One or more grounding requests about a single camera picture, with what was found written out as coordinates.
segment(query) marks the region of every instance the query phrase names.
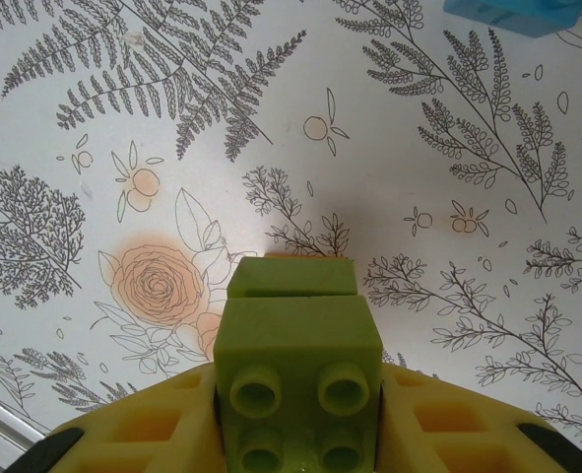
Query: tree illustration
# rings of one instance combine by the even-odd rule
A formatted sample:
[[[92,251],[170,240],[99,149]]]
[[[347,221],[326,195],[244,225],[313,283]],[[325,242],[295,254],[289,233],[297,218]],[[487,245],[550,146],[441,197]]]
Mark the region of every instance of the tree illustration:
[[[275,243],[283,242],[292,254],[308,256],[342,256],[348,247],[350,229],[339,221],[337,214],[322,216],[325,232],[313,234],[312,222],[303,224],[297,220],[301,211],[299,199],[292,197],[291,187],[287,184],[289,175],[277,168],[270,170],[260,166],[242,177],[247,190],[246,199],[255,206],[256,213],[264,216],[272,211],[279,212],[286,223],[278,228],[271,226],[266,235]]]
[[[27,178],[19,166],[0,171],[0,293],[18,293],[19,308],[72,296],[80,285],[69,270],[80,261],[84,221],[76,195]]]
[[[0,13],[7,1],[22,11],[22,0],[0,0]],[[34,10],[33,0],[23,1]],[[42,1],[53,16],[54,6]],[[221,121],[227,125],[231,161],[257,136],[271,141],[253,116],[305,32],[248,57],[242,43],[264,0],[222,0],[216,10],[202,0],[57,1],[57,23],[17,59],[4,80],[3,97],[39,77],[102,68],[68,90],[68,102],[56,113],[59,126],[75,128],[105,114],[108,102],[116,112],[167,113],[178,120],[179,159],[197,135]],[[2,15],[0,29],[14,24],[11,20]]]
[[[558,248],[541,239],[529,245],[527,251],[533,257],[527,260],[525,273],[533,272],[536,279],[542,276],[568,278],[561,287],[576,293],[582,289],[582,230],[571,227],[567,236],[573,249]]]
[[[454,113],[437,97],[421,104],[428,123],[418,128],[423,141],[449,159],[469,160],[452,165],[450,172],[485,189],[502,174],[518,179],[546,221],[545,202],[567,194],[566,150],[554,139],[539,102],[529,107],[512,102],[507,61],[495,31],[488,31],[489,46],[474,31],[467,42],[444,32],[454,53],[442,66],[418,44],[418,31],[424,28],[419,0],[335,2],[352,15],[337,18],[337,23],[377,36],[362,49],[374,66],[367,71],[369,77],[388,85],[397,96],[439,96],[449,89],[462,99],[472,120]],[[499,126],[512,119],[520,140],[506,136]]]
[[[520,375],[524,382],[537,383],[548,392],[564,393],[582,402],[582,353],[567,354],[558,346],[572,322],[559,311],[554,296],[535,299],[538,311],[525,318],[529,329],[520,330],[502,314],[492,314],[490,305],[495,297],[488,293],[486,284],[468,276],[466,269],[451,262],[447,270],[439,271],[443,283],[437,290],[425,285],[426,271],[426,264],[403,254],[374,259],[364,278],[369,300],[378,306],[406,305],[414,311],[436,305],[437,315],[451,316],[454,326],[434,328],[437,338],[432,343],[452,352],[482,342],[491,349],[506,343],[516,347],[506,358],[485,356],[485,363],[477,367],[481,386],[499,382],[507,375]],[[535,412],[564,429],[573,429],[582,441],[582,407],[562,403],[545,407],[543,402],[536,402]]]

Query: leaf illustration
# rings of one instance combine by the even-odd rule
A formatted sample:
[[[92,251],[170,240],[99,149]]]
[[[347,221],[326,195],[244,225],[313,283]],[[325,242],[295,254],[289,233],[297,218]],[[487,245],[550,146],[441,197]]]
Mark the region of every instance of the leaf illustration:
[[[115,307],[113,305],[98,302],[94,304],[96,304],[97,308],[102,310],[104,315],[106,315],[108,318],[110,318],[113,322],[117,323],[118,325],[135,324],[135,320],[133,320],[133,317],[131,317],[131,315],[122,310],[120,307]]]
[[[328,116],[330,117],[330,124],[331,125],[334,123],[334,118],[335,118],[336,112],[337,112],[337,109],[336,109],[336,103],[334,101],[334,94],[332,93],[330,88],[328,88]]]
[[[110,335],[110,337],[118,345],[138,355],[148,353],[151,350],[151,347],[136,337],[129,337],[128,335]]]
[[[80,285],[69,269],[80,261],[84,221],[76,195],[28,179],[19,166],[0,171],[0,293],[19,292],[19,308],[72,296]]]
[[[129,167],[135,169],[137,167],[137,161],[137,147],[135,146],[135,142],[131,141],[131,146],[129,147]]]
[[[115,256],[99,251],[97,253],[97,264],[100,268],[100,276],[102,276],[102,280],[107,286],[111,286],[113,284],[115,272],[120,267],[120,262]]]
[[[117,200],[117,221],[118,223],[122,223],[122,219],[124,219],[124,211],[126,210],[127,200],[126,200],[126,191],[123,190],[120,193],[120,198]]]
[[[174,214],[183,243],[197,253],[205,250],[203,235],[212,221],[198,200],[183,188],[176,196]]]

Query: blue object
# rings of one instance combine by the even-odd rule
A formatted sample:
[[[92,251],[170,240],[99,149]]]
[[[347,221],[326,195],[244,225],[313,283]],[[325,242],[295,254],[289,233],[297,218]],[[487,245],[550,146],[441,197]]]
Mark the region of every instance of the blue object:
[[[572,28],[582,0],[446,0],[444,11],[531,37]]]

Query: botanical print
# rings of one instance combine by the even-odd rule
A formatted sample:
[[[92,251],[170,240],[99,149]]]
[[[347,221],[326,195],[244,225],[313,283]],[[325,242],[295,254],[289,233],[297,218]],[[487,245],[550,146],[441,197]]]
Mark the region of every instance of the botanical print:
[[[541,239],[529,245],[527,251],[532,258],[527,260],[525,273],[532,272],[536,279],[545,276],[564,278],[563,289],[572,293],[582,290],[582,229],[568,229],[568,247],[557,247]]]
[[[96,302],[119,328],[111,339],[131,355],[144,374],[175,375],[184,360],[213,359],[214,341],[226,299],[228,276],[239,259],[229,253],[218,220],[185,189],[174,214],[180,241],[140,236],[120,257],[100,251],[98,263],[114,304]]]
[[[291,186],[287,184],[289,175],[282,169],[270,170],[259,166],[242,177],[242,184],[248,189],[246,199],[255,207],[256,213],[264,216],[272,211],[279,212],[284,225],[271,226],[267,236],[275,243],[282,242],[286,251],[302,256],[343,256],[348,247],[350,229],[339,221],[337,214],[322,216],[324,231],[315,237],[312,222],[303,223],[298,219],[301,212],[299,199],[292,198]]]
[[[493,187],[502,175],[517,178],[546,220],[546,201],[568,193],[566,149],[555,138],[549,116],[539,102],[532,106],[512,104],[509,70],[496,32],[488,31],[489,46],[474,31],[467,43],[444,32],[454,50],[446,59],[446,72],[418,44],[418,31],[424,28],[419,0],[335,2],[353,15],[337,18],[340,25],[377,36],[362,49],[376,67],[367,71],[369,77],[389,85],[392,94],[402,97],[438,96],[448,88],[474,113],[475,121],[463,118],[437,97],[421,103],[430,126],[418,128],[423,141],[449,159],[467,157],[471,161],[452,165],[450,173],[485,189]],[[384,37],[397,40],[385,42],[380,39]],[[512,116],[520,132],[518,140],[505,136],[505,128],[500,126]]]
[[[85,213],[76,195],[63,195],[19,166],[0,171],[0,294],[19,308],[51,296],[72,296],[71,274],[83,249]]]
[[[111,157],[119,174],[115,181],[124,187],[117,201],[117,221],[122,223],[127,206],[136,212],[146,212],[151,208],[153,198],[158,195],[162,184],[151,167],[163,163],[163,158],[147,158],[140,164],[134,141],[129,146],[126,164],[114,151],[111,152]]]
[[[120,0],[41,1],[57,22],[17,59],[4,79],[2,97],[39,77],[102,68],[67,91],[69,101],[56,112],[60,127],[75,128],[106,114],[107,101],[118,113],[167,113],[178,119],[179,159],[196,135],[221,120],[227,125],[226,156],[231,161],[258,135],[269,140],[253,116],[270,79],[305,32],[247,55],[243,43],[264,0],[222,0],[218,8],[202,0],[135,0],[132,5]],[[25,23],[27,12],[38,21],[38,10],[33,0],[0,0],[0,30]]]
[[[326,120],[321,118],[320,116],[309,116],[306,118],[306,121],[303,122],[303,134],[306,135],[307,138],[313,141],[323,141],[327,138],[328,148],[330,148],[330,152],[332,156],[337,156],[337,145],[334,142],[334,138],[330,136],[330,131],[334,135],[341,136],[346,139],[350,139],[348,134],[343,131],[338,126],[334,126],[334,119],[337,113],[337,104],[334,99],[334,94],[328,88],[328,123]]]
[[[454,327],[434,328],[437,338],[432,343],[452,352],[480,342],[487,342],[491,348],[512,342],[518,348],[509,349],[509,355],[487,355],[485,363],[477,367],[481,386],[501,381],[506,375],[520,374],[524,381],[536,382],[548,392],[565,393],[582,401],[582,352],[567,353],[558,347],[559,338],[573,322],[558,310],[553,295],[535,299],[538,311],[525,318],[531,328],[521,330],[514,327],[518,324],[505,321],[502,314],[496,315],[490,309],[496,297],[485,283],[470,277],[465,268],[451,262],[439,271],[443,284],[436,290],[425,284],[426,271],[426,264],[404,254],[374,259],[364,278],[369,300],[377,306],[406,305],[414,311],[436,305],[437,315],[451,316]],[[547,406],[541,401],[536,403],[535,412],[548,422],[573,429],[582,441],[582,408],[570,402]]]

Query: yellow plastic base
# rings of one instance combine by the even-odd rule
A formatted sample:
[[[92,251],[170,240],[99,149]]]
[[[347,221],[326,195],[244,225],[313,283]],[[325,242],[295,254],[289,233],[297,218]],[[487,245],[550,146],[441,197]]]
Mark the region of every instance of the yellow plastic base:
[[[379,473],[564,473],[516,426],[529,412],[383,364]]]

